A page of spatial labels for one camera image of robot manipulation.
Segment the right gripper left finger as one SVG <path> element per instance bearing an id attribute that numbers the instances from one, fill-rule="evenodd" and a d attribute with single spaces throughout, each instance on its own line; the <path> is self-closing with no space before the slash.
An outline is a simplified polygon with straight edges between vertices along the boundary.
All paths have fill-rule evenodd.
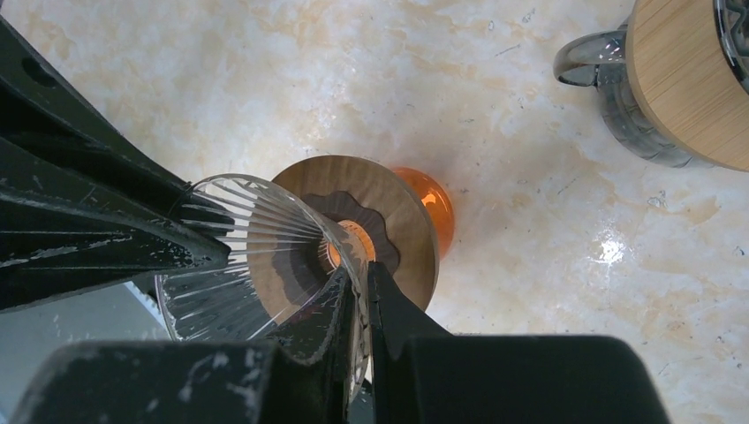
<path id="1" fill-rule="evenodd" d="M 40 366 L 15 423 L 343 423 L 352 280 L 337 270 L 273 337 L 70 344 Z"/>

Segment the orange glass flask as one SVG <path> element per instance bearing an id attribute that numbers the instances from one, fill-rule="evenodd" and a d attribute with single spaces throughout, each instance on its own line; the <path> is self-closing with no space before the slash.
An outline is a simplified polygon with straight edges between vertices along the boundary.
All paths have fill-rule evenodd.
<path id="1" fill-rule="evenodd" d="M 449 195 L 435 179 L 420 170 L 396 167 L 392 171 L 413 189 L 426 208 L 435 227 L 439 259 L 443 260 L 450 250 L 456 222 Z"/>

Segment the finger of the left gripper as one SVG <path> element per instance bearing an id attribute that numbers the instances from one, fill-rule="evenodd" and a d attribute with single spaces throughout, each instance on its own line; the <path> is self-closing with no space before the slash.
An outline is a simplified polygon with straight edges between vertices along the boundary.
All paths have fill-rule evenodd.
<path id="1" fill-rule="evenodd" d="M 223 266 L 229 250 L 216 234 L 179 221 L 189 190 L 2 22 L 3 311 Z"/>

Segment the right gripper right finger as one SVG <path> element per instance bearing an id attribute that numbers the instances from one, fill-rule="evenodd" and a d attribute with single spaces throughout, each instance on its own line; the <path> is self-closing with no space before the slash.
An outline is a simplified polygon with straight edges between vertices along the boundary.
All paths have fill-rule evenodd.
<path id="1" fill-rule="evenodd" d="M 665 423 L 635 351 L 614 337 L 458 336 L 368 266 L 378 423 Z"/>

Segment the clear glass dripper cone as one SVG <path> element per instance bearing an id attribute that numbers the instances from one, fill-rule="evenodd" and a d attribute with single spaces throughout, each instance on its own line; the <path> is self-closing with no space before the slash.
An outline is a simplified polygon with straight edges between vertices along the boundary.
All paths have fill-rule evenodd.
<path id="1" fill-rule="evenodd" d="M 748 92 L 748 0 L 714 0 L 715 24 L 723 54 Z"/>

